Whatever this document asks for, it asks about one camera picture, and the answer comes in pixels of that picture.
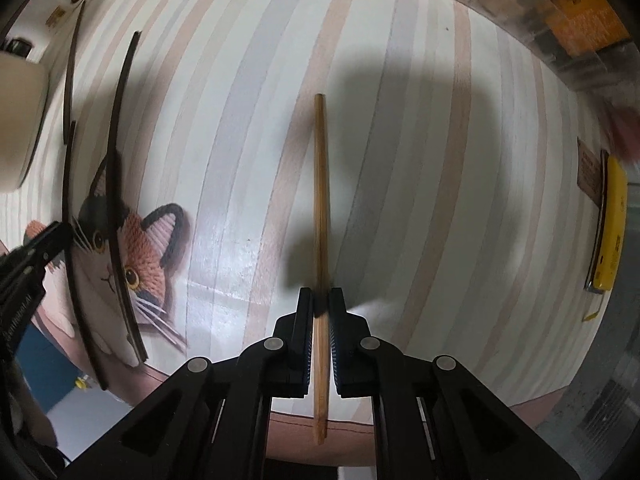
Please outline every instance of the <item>cat whisker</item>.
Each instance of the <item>cat whisker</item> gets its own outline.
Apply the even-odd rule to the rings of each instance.
[[[73,223],[76,226],[76,230],[78,231],[79,238],[80,238],[80,241],[82,242],[82,245],[84,245],[84,248],[87,251],[89,251],[89,249],[91,248],[91,244],[89,243],[88,238],[84,234],[84,230],[82,229],[82,226],[80,225],[80,222],[78,221],[78,218],[76,218],[75,216],[72,216],[71,218],[73,220]]]
[[[147,308],[145,305],[143,304],[138,304],[138,307],[143,310],[144,312],[148,313],[150,316],[153,316],[153,318],[157,319],[158,322],[160,322],[162,325],[164,325],[165,327],[167,327],[168,330],[170,330],[171,332],[173,332],[175,335],[179,335],[178,331],[172,327],[171,325],[169,325],[164,319],[162,319],[160,316],[158,316],[158,314],[156,314],[155,312],[153,312],[152,310],[150,310],[149,308]]]
[[[75,217],[71,217],[70,219],[70,224],[71,224],[71,228],[74,230],[74,241],[77,244],[80,244],[81,240],[80,240],[80,233],[78,232],[78,226],[76,225],[76,218]]]
[[[156,316],[156,314],[154,314],[153,312],[147,310],[144,306],[142,305],[138,305],[138,308],[140,309],[140,314],[142,314],[149,323],[151,323],[154,327],[156,327],[161,333],[162,335],[164,335],[170,342],[172,342],[174,345],[176,346],[180,346],[180,343],[178,341],[176,341],[174,339],[174,337],[167,333],[165,330],[162,329],[161,326],[158,326],[153,319],[151,319],[151,317],[155,318],[157,321],[159,321],[162,325],[164,325],[170,332],[174,332],[175,335],[178,335],[177,331],[175,329],[173,329],[171,326],[169,326],[164,320],[162,320],[161,318],[159,318],[158,316]]]
[[[154,310],[157,310],[158,312],[162,312],[163,314],[166,314],[166,310],[161,306],[156,305],[155,303],[151,303],[150,301],[144,300],[143,298],[139,298],[138,296],[136,296],[136,301],[145,305],[147,308],[152,308]]]
[[[78,231],[76,231],[76,230],[74,230],[74,244],[81,251],[83,251],[85,253],[89,252],[89,249],[87,249],[84,246],[84,242],[82,241],[82,239],[80,238],[80,235],[78,234]]]

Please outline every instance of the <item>cat ear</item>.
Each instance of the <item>cat ear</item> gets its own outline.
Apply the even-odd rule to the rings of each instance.
[[[98,171],[95,172],[94,180],[89,188],[89,196],[104,196],[106,194],[106,174],[107,174],[107,157],[105,156]]]
[[[183,225],[184,211],[177,204],[160,206],[140,224],[160,257],[160,267],[163,269],[174,257]]]

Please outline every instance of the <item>black strip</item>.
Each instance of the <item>black strip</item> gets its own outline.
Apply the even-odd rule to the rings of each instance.
[[[71,131],[71,104],[74,93],[74,68],[76,67],[76,48],[78,47],[78,32],[80,31],[80,22],[84,14],[84,4],[80,5],[80,12],[76,19],[76,27],[71,37],[71,46],[69,47],[69,57],[66,61],[65,75],[65,94],[62,101],[62,142],[66,144],[69,141],[69,133]]]
[[[65,167],[62,173],[62,221],[70,223],[71,215],[69,213],[69,190],[70,190],[70,174],[71,174],[71,157],[74,149],[74,134],[76,132],[76,122],[71,123],[69,127],[69,137],[66,143],[65,152]],[[80,340],[84,345],[86,354],[89,357],[89,364],[94,369],[95,379],[100,384],[103,390],[109,387],[106,374],[102,369],[102,364],[98,358],[98,353],[95,348],[94,338],[91,336],[91,329],[84,317],[84,312],[80,307],[80,298],[78,296],[78,286],[76,285],[76,274],[74,272],[73,254],[71,253],[71,247],[65,248],[65,269],[66,280],[69,284],[69,296],[71,298],[71,307],[74,310],[76,316],[76,322],[78,323],[78,330],[80,332]]]
[[[111,110],[111,121],[109,124],[109,138],[107,140],[107,167],[105,175],[105,195],[107,199],[107,234],[109,239],[109,254],[111,257],[111,268],[113,269],[113,279],[116,285],[116,293],[122,309],[122,317],[127,327],[130,343],[136,352],[136,357],[140,363],[144,363],[148,357],[145,345],[142,342],[140,329],[136,322],[136,316],[129,297],[127,282],[124,277],[122,268],[122,258],[120,256],[120,246],[118,245],[118,216],[120,213],[120,184],[122,180],[122,172],[120,169],[120,157],[116,148],[116,140],[118,139],[118,122],[120,121],[120,108],[122,107],[122,97],[124,89],[127,85],[131,64],[133,63],[133,55],[136,52],[138,41],[140,40],[140,31],[133,33],[129,49],[124,59],[122,69],[120,70],[120,78],[116,87],[116,95],[113,99],[113,109]]]

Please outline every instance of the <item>blue surface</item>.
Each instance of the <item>blue surface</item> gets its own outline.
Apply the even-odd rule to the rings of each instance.
[[[33,396],[48,412],[74,388],[80,371],[30,324],[16,357]]]

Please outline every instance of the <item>cat picture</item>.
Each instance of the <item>cat picture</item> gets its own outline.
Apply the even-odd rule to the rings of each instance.
[[[97,346],[129,366],[138,361],[122,317],[116,294],[107,234],[105,194],[106,160],[98,167],[89,194],[82,202],[74,229],[72,256],[82,311]],[[46,226],[31,221],[25,241]],[[129,297],[141,332],[157,333],[183,351],[184,337],[174,327],[168,301],[168,272],[182,253],[186,219],[183,209],[173,203],[160,206],[142,218],[120,203],[117,235]],[[64,255],[47,267],[46,296],[39,312],[69,338],[77,335],[77,322],[68,293]]]

